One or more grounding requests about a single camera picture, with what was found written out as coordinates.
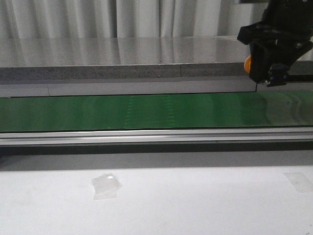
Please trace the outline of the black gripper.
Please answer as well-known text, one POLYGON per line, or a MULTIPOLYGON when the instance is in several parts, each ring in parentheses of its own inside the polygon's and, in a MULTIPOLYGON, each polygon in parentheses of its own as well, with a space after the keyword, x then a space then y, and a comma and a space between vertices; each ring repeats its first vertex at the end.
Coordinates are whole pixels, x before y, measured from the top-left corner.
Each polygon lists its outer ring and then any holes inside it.
POLYGON ((313 48, 313 2, 270 0, 259 22, 242 26, 238 41, 250 46, 249 78, 267 87, 312 81, 312 75, 290 75, 291 66, 313 48))

